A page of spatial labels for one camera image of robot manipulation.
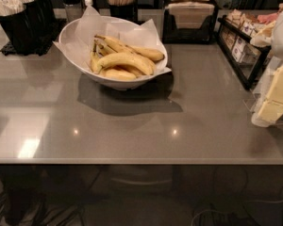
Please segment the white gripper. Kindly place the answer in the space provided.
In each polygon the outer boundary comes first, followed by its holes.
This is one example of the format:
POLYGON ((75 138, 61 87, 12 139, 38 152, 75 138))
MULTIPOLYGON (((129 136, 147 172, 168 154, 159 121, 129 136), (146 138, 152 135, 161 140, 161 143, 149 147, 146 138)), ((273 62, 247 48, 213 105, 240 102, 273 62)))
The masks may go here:
POLYGON ((283 115, 283 61, 273 57, 260 77, 255 93, 260 101, 252 119, 275 123, 283 115))

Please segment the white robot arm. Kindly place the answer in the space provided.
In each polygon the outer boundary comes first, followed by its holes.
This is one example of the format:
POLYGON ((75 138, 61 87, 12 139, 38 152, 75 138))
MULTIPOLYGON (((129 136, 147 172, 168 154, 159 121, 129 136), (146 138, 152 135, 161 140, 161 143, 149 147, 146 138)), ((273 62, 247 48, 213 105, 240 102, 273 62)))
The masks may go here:
POLYGON ((251 118, 254 125, 269 127, 283 116, 283 9, 259 30, 251 44, 271 46, 272 58, 253 90, 257 99, 251 118))

